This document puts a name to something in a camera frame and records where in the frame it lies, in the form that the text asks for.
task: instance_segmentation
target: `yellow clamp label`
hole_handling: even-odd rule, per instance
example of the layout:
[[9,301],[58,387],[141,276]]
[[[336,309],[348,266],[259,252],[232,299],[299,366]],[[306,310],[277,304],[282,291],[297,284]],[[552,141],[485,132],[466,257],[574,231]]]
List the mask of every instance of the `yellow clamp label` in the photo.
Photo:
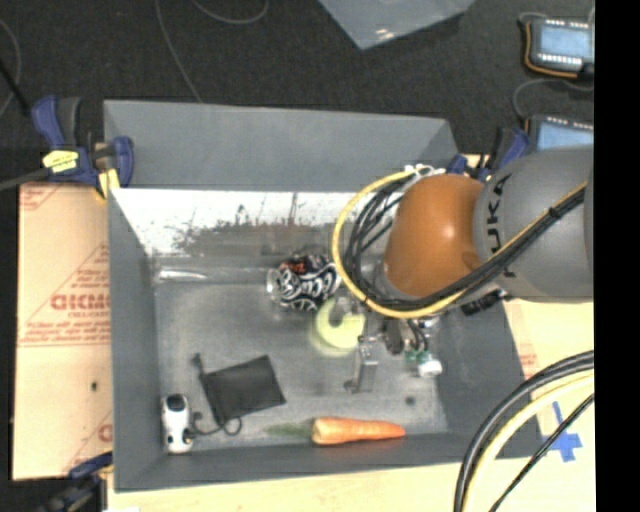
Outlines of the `yellow clamp label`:
[[51,169],[51,172],[57,174],[75,168],[78,156],[75,151],[55,149],[42,159],[42,163],[45,167]]

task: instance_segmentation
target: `soda can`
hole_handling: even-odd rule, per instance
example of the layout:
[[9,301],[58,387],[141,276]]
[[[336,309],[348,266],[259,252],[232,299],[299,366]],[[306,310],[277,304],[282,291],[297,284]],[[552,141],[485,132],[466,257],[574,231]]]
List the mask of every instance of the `soda can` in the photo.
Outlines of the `soda can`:
[[266,289],[283,308],[315,311],[340,286],[335,263],[319,254],[295,255],[267,272]]

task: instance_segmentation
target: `yellow cable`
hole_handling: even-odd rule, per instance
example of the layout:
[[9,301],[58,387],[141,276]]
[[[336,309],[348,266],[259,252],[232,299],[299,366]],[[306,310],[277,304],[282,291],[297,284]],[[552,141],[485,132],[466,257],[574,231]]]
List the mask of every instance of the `yellow cable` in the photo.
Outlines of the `yellow cable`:
[[[386,185],[387,183],[391,183],[391,182],[394,182],[394,181],[399,181],[399,180],[401,180],[403,178],[406,178],[407,176],[410,176],[410,175],[413,175],[413,174],[415,174],[415,171],[413,171],[413,170],[400,171],[400,172],[385,176],[385,177],[383,177],[383,178],[381,178],[381,179],[379,179],[377,181],[374,181],[373,183],[370,183],[365,188],[363,188],[353,198],[351,198],[351,200],[347,203],[347,205],[344,207],[344,209],[338,215],[338,219],[336,220],[336,224],[335,224],[335,226],[333,228],[333,235],[331,237],[331,255],[332,255],[333,261],[335,263],[336,270],[338,271],[338,274],[340,274],[340,277],[342,278],[342,281],[344,282],[346,287],[349,289],[349,291],[358,300],[360,300],[365,306],[369,307],[372,311],[376,311],[377,313],[380,313],[381,315],[384,315],[384,316],[387,316],[387,317],[391,317],[391,318],[410,319],[410,318],[420,318],[420,317],[424,317],[424,316],[434,315],[436,313],[441,312],[447,306],[451,305],[460,296],[462,296],[466,291],[466,289],[463,289],[463,290],[461,290],[459,292],[455,292],[452,295],[449,295],[448,297],[445,297],[444,299],[441,299],[441,300],[431,304],[430,306],[426,306],[426,307],[423,307],[423,308],[415,309],[415,310],[412,310],[412,311],[398,311],[398,310],[395,310],[395,309],[391,309],[391,308],[382,306],[381,304],[378,304],[377,302],[374,302],[371,298],[367,297],[367,295],[362,290],[360,290],[360,288],[358,288],[356,286],[356,284],[351,280],[351,278],[349,277],[349,274],[347,273],[347,271],[344,268],[344,265],[342,264],[342,257],[340,255],[340,235],[342,233],[342,228],[344,227],[344,224],[347,221],[347,218],[348,218],[349,214],[354,210],[356,205],[367,194],[369,194],[369,193],[381,188],[382,186]],[[573,189],[571,192],[569,192],[566,196],[561,198],[554,206],[559,205],[560,203],[562,203],[562,201],[567,199],[569,196],[575,194],[580,189],[584,189],[586,186],[587,186],[587,182],[585,181],[584,183],[580,184],[575,189]],[[541,214],[531,224],[529,224],[528,226],[523,228],[515,237],[513,237],[511,240],[509,240],[507,243],[505,243],[498,251],[493,253],[491,255],[491,257],[489,257],[487,259],[485,264],[489,263],[491,260],[496,258],[498,255],[502,254],[502,252],[504,252],[507,248],[509,248],[511,245],[513,245],[522,236],[524,236],[524,234],[526,234],[526,232],[531,228],[531,226],[534,225],[536,222],[538,222],[538,220],[540,220],[540,218],[542,218],[545,214],[546,213]]]
[[588,375],[572,378],[572,380],[557,386],[546,393],[540,395],[538,398],[527,404],[517,414],[515,414],[505,425],[500,429],[498,434],[493,438],[491,443],[485,448],[484,452],[478,459],[475,473],[469,481],[469,487],[467,490],[467,497],[462,506],[462,512],[468,512],[471,510],[473,502],[473,494],[475,489],[479,486],[479,482],[482,478],[482,474],[486,469],[488,463],[490,463],[497,455],[504,445],[511,439],[511,436],[515,434],[522,425],[529,421],[533,416],[539,413],[545,407],[548,407],[553,402],[558,400],[561,396],[566,395],[572,391],[577,391],[588,386],[592,386],[594,382],[593,370],[589,370]]

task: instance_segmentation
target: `black carpet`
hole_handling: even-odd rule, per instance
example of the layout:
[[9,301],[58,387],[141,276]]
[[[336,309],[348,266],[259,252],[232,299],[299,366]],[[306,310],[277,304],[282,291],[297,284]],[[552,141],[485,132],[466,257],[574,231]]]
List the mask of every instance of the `black carpet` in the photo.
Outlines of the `black carpet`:
[[[187,0],[158,0],[177,54],[204,102],[414,114],[449,121],[461,152],[491,150],[496,131],[518,126],[514,90],[539,78],[522,64],[523,12],[586,20],[592,0],[477,0],[462,16],[366,51],[316,0],[271,0],[258,22],[214,21]],[[228,16],[263,0],[201,0]],[[153,0],[3,0],[0,21],[22,54],[29,102],[81,96],[79,132],[102,132],[104,98],[192,102],[163,39]],[[16,71],[0,24],[0,58]],[[0,109],[9,88],[0,77]],[[558,85],[526,89],[527,113],[593,120],[593,93]],[[39,167],[43,141],[14,100],[0,116],[0,180]],[[15,349],[16,192],[0,192],[0,511],[29,510],[65,482],[8,482]]]

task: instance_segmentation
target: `black bag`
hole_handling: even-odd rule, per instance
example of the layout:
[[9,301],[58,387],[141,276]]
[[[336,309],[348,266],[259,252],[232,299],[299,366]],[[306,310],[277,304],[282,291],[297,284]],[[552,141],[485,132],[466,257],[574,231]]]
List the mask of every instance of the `black bag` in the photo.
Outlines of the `black bag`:
[[200,354],[195,361],[200,367],[200,382],[211,412],[220,427],[232,419],[286,403],[266,355],[211,373],[204,372]]

